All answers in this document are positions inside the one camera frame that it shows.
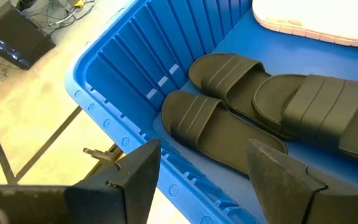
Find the white sticker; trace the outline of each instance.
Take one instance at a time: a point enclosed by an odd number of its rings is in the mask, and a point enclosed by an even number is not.
[[[149,93],[146,95],[147,99],[151,99],[156,92],[157,92],[156,89],[151,89],[151,90],[149,91]]]
[[[172,65],[172,67],[169,69],[169,73],[171,73],[171,75],[179,68],[179,65],[174,64]]]
[[[158,85],[161,87],[168,80],[168,77],[164,76],[158,81]]]

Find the plastic bin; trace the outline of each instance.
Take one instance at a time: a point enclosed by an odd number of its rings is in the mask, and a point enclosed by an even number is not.
[[[75,59],[65,86],[124,152],[162,139],[158,188],[190,222],[265,223],[246,177],[177,143],[160,120],[167,94],[197,91],[187,71],[211,52],[260,60],[272,74],[358,80],[358,48],[267,30],[248,0],[138,0]],[[358,185],[357,161],[298,142],[287,146],[291,156]]]

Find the slide sandal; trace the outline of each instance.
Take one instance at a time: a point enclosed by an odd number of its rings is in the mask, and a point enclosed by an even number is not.
[[[268,223],[358,223],[358,188],[256,140],[249,178]]]
[[[253,0],[252,11],[267,29],[358,47],[358,2]]]
[[[357,81],[320,75],[273,76],[259,86],[252,103],[269,126],[358,157]]]
[[[282,139],[294,139],[294,135],[281,130],[280,127],[267,126],[252,107],[254,93],[259,85],[270,77],[262,63],[237,54],[205,55],[196,60],[189,69],[191,82],[205,95],[224,100],[231,110]]]
[[[222,100],[173,91],[163,102],[161,117],[174,139],[245,175],[246,151],[254,150],[248,139],[287,154],[281,140],[234,116]]]

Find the floor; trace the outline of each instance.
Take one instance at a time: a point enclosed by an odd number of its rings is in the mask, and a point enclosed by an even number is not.
[[[124,5],[125,0],[99,0],[85,18],[53,34],[57,46],[29,71],[10,68],[7,78],[0,80],[0,142],[13,174],[24,173],[19,184],[75,184],[97,163],[82,149],[106,151],[114,144],[80,111],[28,172],[23,172],[27,162],[77,108],[63,85],[71,58],[96,38]],[[7,184],[1,165],[0,184]],[[188,221],[157,189],[148,223]]]

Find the black slide sandal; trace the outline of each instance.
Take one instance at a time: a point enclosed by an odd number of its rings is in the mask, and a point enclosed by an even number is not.
[[[251,140],[249,177],[268,223],[358,223],[358,188]]]
[[[261,84],[252,103],[269,126],[358,158],[357,81],[319,75],[274,76]]]
[[[262,63],[237,54],[205,55],[189,69],[191,82],[205,95],[224,100],[231,110],[282,139],[294,139],[291,133],[266,125],[252,107],[254,93],[270,77]]]
[[[248,139],[287,154],[281,140],[230,113],[222,100],[174,91],[163,102],[161,116],[174,139],[245,175],[246,151],[254,150]]]

